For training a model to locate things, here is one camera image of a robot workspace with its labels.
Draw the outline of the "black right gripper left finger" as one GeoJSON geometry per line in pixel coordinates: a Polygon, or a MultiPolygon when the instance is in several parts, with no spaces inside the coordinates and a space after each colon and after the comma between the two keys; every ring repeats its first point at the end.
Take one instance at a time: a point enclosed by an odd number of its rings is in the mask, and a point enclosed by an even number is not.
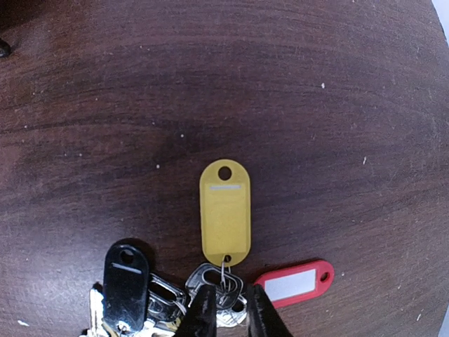
{"type": "Polygon", "coordinates": [[[177,329],[177,337],[216,337],[216,288],[204,284],[199,288],[191,306],[177,329]]]}

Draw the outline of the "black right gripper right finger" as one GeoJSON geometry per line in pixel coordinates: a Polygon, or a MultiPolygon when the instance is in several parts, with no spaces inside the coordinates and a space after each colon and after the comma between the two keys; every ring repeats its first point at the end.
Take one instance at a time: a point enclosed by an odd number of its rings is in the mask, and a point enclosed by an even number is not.
{"type": "Polygon", "coordinates": [[[248,336],[293,336],[261,285],[249,285],[247,287],[246,300],[248,336]]]}

